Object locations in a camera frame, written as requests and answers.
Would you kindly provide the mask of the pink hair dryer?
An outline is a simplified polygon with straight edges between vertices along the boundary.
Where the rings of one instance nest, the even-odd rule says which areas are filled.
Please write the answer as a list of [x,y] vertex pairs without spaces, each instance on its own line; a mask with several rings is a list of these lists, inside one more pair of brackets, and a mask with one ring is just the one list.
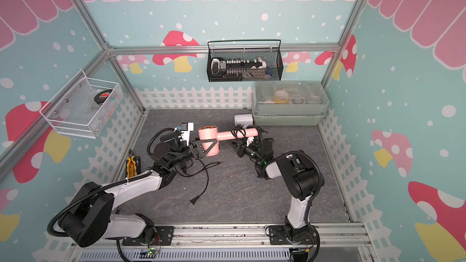
[[255,128],[244,129],[242,127],[232,129],[226,132],[219,132],[217,126],[207,126],[201,127],[198,130],[200,140],[204,139],[216,139],[217,144],[215,147],[210,151],[207,156],[215,156],[218,155],[220,148],[219,142],[220,141],[228,141],[233,139],[242,139],[242,138],[249,138],[249,137],[257,137],[258,130]]

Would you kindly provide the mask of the white hair dryer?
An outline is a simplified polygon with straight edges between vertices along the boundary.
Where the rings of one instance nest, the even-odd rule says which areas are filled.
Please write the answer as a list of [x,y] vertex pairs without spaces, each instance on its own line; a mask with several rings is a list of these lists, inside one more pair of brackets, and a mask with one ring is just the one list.
[[254,124],[252,114],[240,114],[234,116],[235,126],[248,127]]

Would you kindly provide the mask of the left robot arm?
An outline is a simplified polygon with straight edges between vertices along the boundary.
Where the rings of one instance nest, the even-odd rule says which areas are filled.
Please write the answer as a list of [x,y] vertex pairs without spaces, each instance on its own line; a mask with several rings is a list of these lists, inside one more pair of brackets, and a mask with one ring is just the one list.
[[216,144],[215,138],[187,143],[180,131],[162,129],[146,148],[154,161],[151,168],[114,183],[86,183],[71,203],[51,219],[47,233],[54,237],[70,237],[80,247],[91,246],[102,239],[123,238],[150,245],[157,238],[154,222],[142,213],[121,215],[116,209],[140,195],[165,188],[176,176],[177,166],[205,157]]

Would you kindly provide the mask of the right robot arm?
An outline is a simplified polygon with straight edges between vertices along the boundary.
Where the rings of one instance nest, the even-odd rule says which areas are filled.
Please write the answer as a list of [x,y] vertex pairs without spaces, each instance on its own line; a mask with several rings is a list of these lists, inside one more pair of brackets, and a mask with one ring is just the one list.
[[238,157],[247,156],[254,163],[259,178],[283,178],[291,194],[291,204],[279,234],[290,243],[316,242],[316,228],[310,224],[308,217],[315,197],[325,185],[325,179],[315,161],[303,150],[292,150],[275,157],[272,138],[251,144],[245,138],[235,139],[230,144]]

